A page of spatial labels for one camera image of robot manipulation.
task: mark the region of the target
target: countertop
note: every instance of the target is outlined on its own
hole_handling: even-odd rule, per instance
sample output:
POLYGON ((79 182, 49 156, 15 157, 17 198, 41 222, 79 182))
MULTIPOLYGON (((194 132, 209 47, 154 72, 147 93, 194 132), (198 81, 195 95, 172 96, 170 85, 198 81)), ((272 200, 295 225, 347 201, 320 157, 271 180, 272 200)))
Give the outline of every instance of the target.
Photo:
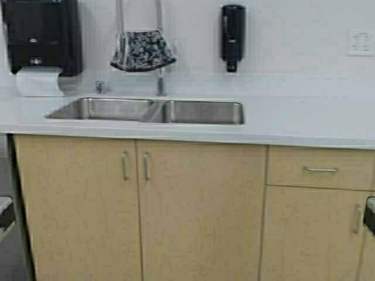
MULTIPOLYGON (((134 121, 61 121, 45 115, 83 97, 0 97, 0 133, 155 139, 325 148, 375 149, 375 98, 240 97, 174 100, 232 101, 244 105, 245 124, 145 124, 134 121)), ((122 95, 121 98, 153 96, 122 95)))

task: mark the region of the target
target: sink basin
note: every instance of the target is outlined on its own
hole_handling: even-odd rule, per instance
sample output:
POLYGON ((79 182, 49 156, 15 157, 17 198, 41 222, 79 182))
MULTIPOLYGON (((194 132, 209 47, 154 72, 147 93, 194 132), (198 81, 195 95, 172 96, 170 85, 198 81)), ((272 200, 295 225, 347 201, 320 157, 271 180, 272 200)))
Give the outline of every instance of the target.
POLYGON ((141 122, 242 125, 243 106, 235 102, 156 102, 141 122))
POLYGON ((223 125, 242 125, 244 123, 243 106, 236 102, 105 98, 77 100, 46 118, 223 125))
POLYGON ((151 104, 150 100, 82 98, 46 118, 137 121, 149 110, 151 104))

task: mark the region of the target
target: wall outlet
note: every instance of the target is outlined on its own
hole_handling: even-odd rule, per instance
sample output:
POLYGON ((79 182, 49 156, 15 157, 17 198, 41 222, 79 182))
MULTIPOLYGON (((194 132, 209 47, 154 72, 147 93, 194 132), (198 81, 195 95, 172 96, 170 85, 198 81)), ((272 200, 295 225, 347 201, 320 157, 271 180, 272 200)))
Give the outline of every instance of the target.
POLYGON ((375 30, 352 29, 349 31, 348 56, 375 56, 375 30))

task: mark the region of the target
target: cabinet handle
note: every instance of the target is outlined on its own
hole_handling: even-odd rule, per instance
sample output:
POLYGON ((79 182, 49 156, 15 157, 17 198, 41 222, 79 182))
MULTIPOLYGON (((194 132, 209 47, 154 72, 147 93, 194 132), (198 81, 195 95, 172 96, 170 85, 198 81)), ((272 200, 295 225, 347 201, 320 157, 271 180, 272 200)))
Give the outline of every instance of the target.
POLYGON ((315 172, 315 173, 338 173, 339 169, 334 168, 334 169, 314 169, 314 168, 309 168, 309 167, 304 167, 304 170, 307 172, 315 172))
POLYGON ((359 234, 362 225, 362 208, 360 205, 356 206, 356 218, 353 232, 359 234))
POLYGON ((124 153, 122 154, 122 175, 124 176, 124 180, 129 179, 127 159, 128 159, 128 152, 124 151, 124 153))
POLYGON ((145 165, 145 180, 146 181, 150 181, 151 179, 151 172, 150 172, 150 165, 149 165, 149 153, 146 152, 144 155, 143 155, 143 160, 144 160, 144 165, 145 165))

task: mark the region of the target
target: double basin sink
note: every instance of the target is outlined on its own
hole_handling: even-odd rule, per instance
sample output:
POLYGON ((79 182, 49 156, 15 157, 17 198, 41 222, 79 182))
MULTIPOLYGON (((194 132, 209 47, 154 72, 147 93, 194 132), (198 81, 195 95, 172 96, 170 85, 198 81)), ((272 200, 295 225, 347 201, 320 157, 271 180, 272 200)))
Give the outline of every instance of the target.
POLYGON ((222 125, 242 125, 244 123, 243 106, 236 102, 112 98, 82 98, 55 111, 46 118, 222 125))

